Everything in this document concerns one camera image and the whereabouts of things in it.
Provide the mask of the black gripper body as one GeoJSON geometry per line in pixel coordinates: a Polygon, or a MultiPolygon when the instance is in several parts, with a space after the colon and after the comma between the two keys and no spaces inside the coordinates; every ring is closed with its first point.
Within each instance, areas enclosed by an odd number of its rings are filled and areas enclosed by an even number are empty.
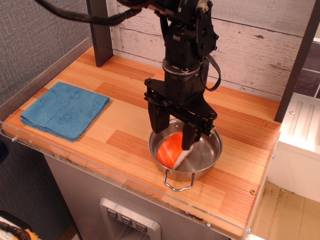
{"type": "Polygon", "coordinates": [[[152,78],[144,81],[145,100],[166,100],[170,116],[197,126],[200,134],[211,136],[217,113],[204,98],[209,65],[210,61],[205,59],[190,68],[177,68],[164,60],[164,81],[152,78]]]}

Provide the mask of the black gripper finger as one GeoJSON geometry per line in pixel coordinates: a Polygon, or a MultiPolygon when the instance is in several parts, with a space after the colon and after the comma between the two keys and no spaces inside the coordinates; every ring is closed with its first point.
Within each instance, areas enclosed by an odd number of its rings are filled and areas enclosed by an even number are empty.
{"type": "Polygon", "coordinates": [[[170,124],[170,112],[167,110],[169,106],[166,100],[158,101],[148,99],[148,114],[152,130],[159,134],[165,130],[170,124]]]}
{"type": "Polygon", "coordinates": [[[182,130],[182,149],[189,150],[194,143],[200,140],[200,132],[196,125],[185,123],[182,130]]]}

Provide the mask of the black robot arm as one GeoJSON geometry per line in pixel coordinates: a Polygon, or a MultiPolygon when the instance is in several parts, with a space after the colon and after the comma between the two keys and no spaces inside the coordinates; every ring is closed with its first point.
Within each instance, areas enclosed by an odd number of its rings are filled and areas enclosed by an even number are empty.
{"type": "Polygon", "coordinates": [[[144,95],[152,130],[168,128],[170,116],[184,123],[181,147],[188,150],[201,135],[211,136],[217,113],[205,101],[209,67],[219,36],[212,24],[209,0],[123,0],[131,9],[147,8],[159,17],[165,45],[164,80],[148,78],[144,95]]]}

